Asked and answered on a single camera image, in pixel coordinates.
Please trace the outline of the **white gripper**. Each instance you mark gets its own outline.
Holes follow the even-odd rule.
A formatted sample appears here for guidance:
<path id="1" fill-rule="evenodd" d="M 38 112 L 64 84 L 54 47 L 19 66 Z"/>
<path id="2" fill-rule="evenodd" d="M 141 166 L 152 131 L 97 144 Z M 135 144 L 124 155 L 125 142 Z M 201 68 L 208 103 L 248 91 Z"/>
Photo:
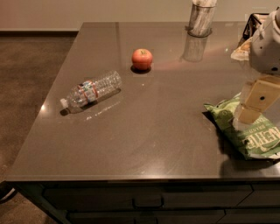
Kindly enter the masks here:
<path id="1" fill-rule="evenodd" d="M 255 31 L 249 62 L 264 75 L 247 82 L 241 91 L 241 104 L 234 112 L 236 130 L 250 127 L 280 97 L 280 9 L 272 11 Z"/>

